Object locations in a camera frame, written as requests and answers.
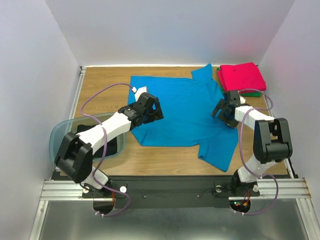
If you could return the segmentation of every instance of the cable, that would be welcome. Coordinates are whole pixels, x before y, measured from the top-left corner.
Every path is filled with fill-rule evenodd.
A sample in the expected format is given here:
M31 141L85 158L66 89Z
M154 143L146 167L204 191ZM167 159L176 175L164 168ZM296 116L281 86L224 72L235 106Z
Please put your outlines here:
M82 185L81 182L80 182L79 185L80 185L80 187L82 187L83 189L88 190L89 192L91 191L89 187Z
M241 161L242 161L242 164L244 166L244 168L249 172L251 173L253 176L257 177L257 178L263 178L265 176L269 176L271 177L273 180L274 180L274 183L275 183L275 187L276 187L276 190L275 190L275 196L274 196L274 199L272 201L272 203L265 209L261 210L261 211L257 211L257 212L238 212L238 213L241 213L243 215L257 215L257 214L262 214L264 213L265 211L269 210L270 208L273 207L273 205L276 203L277 201L277 198L278 198L278 194L279 194L279 185L278 185L278 181L277 179L275 178L275 176L273 176L272 174L262 174L261 176L260 175L257 175L255 174L254 172L252 172L248 166L246 165L246 162L245 162L245 158L244 158L244 153L243 153L243 131L244 131L244 126L245 126L245 120L247 118L247 116L249 115L249 113L251 111L253 111L254 109L255 110L264 110L264 111L269 111L271 110L273 107L274 107L274 103L272 102L271 98L269 96L267 96L264 92L260 91L260 90L257 90L257 89L253 89L253 88L245 88L245 89L242 89L240 91L238 91L239 93L243 92L243 91L255 91L255 92L259 92L261 94L263 94L270 102L270 107L269 108L263 108L263 107L255 107L255 108L252 108L250 110L248 110L244 116L243 116L243 119L242 119L242 122L241 122L241 129L240 129L240 140L239 140L239 150L240 150L240 158L241 158Z
M248 203L249 203L249 201L250 201L250 191L248 190L248 199L246 200L246 198L244 198L244 200L241 202L241 203L243 203L245 200L246 200L246 202L243 204L243 206L247 206L248 205Z
M94 97L96 97L97 95L99 95L100 93L104 92L105 90L111 88L111 87L114 87L114 86L117 86L117 85L126 85L130 88L131 91L133 91L134 87L131 86L130 84L128 83L123 83L123 82L120 82L120 83L115 83L115 84L112 84L112 85L109 85L107 87L105 87L104 89L98 91L97 93L95 93L93 96L91 96L81 107L81 114L85 117L89 117L93 120L95 120L100 126L102 125L102 122L96 118L95 116L92 116L92 115L89 115L89 114L85 114L84 113L84 108L85 106L87 105L87 103L89 103ZM124 210L126 210L128 208L128 206L130 205L131 203L131 198L130 196L125 193L125 192L121 192L121 191L118 191L118 190L115 190L111 187L108 187L108 186L105 186L104 184L102 184L97 178L96 178L96 172L99 170L101 164L103 163L105 157L106 157L106 153L107 153L107 144L108 144L108 136L107 136L107 132L106 130L102 127L102 130L103 130L103 138L104 138L104 146L103 146L103 153L102 153L102 157L101 157L101 160L99 161L98 165L96 166L95 170L93 171L92 173L92 178L96 181L97 184L99 184L101 187L103 187L104 189L107 189L109 190L110 192L113 192L113 193L117 193L117 194L121 194L121 195L124 195L126 198L127 198L127 203L125 204L125 206L123 208L121 208L119 211L117 212L114 212L114 213L109 213L109 214L103 214L103 213L100 213L99 211L95 211L95 214L96 215L99 215L99 216L102 216L102 217L112 217L112 216L115 216L115 215L118 215L120 213L122 213Z
M116 194L115 194L115 192L113 191L113 192L112 192L112 206L115 206L115 202L116 202Z
M249 202L249 199L250 199L250 191L249 191L249 190L248 190L248 199L246 199L246 198L247 198L247 194L244 195L244 198L243 198L243 200L241 201L241 203L243 203L243 202L245 202L245 201L246 201L246 203Z

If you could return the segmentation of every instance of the folded cloth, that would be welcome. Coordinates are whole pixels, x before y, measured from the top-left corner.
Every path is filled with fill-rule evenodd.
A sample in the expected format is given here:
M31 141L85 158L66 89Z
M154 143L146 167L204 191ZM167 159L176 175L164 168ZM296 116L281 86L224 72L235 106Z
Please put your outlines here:
M211 113L223 98L212 79L212 66L192 72L190 78L132 76L131 85L147 86L159 98L164 118L132 130L142 146L191 147L199 144L198 157L227 171L238 143L238 131ZM133 93L128 102L135 101Z
M238 65L221 65L220 78L224 81L223 89L225 91L234 91L242 89L258 89L265 91L266 82L262 77L259 68L253 63L242 63Z
M222 72L220 70L217 71L217 74L218 74L219 81L220 81L220 84L221 84L220 90L221 90L222 93L224 93L226 91L226 85L225 85L224 77L223 77ZM244 93L242 92L240 95L244 96L244 97L257 97L257 98L259 98L261 96L261 93L258 92L258 91L244 92Z

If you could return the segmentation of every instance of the screw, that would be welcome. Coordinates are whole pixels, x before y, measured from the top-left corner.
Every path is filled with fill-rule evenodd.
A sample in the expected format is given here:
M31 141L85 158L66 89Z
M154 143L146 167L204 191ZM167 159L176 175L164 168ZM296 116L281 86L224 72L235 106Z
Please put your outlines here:
M126 193L127 192L127 188L125 186L120 187L120 192Z
M217 185L217 186L215 187L215 191L216 191L218 194L221 193L221 192L222 192L222 186Z
M254 192L259 192L259 187L258 187L258 185L254 185L253 186L253 188L252 188L252 190L254 191Z

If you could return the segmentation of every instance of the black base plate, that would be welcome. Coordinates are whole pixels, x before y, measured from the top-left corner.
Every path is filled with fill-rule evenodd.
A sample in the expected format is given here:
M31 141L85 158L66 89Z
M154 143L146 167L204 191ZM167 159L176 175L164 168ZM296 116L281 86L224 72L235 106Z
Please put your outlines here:
M232 176L110 176L109 187L125 186L131 197L129 208L229 208L228 197L244 197L231 191ZM258 192L250 191L252 197ZM84 198L111 197L105 190L83 194ZM115 208L120 209L127 198L116 194Z

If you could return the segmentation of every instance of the shirt sleeve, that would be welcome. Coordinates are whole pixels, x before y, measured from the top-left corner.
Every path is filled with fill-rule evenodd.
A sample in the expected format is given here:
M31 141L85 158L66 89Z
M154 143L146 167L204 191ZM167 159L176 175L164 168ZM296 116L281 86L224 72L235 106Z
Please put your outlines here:
M199 83L209 83L212 80L212 76L213 71L211 64L192 71L192 79L198 81Z
M201 160L226 172L238 143L238 131L235 129L228 136L202 140L199 143L198 157Z

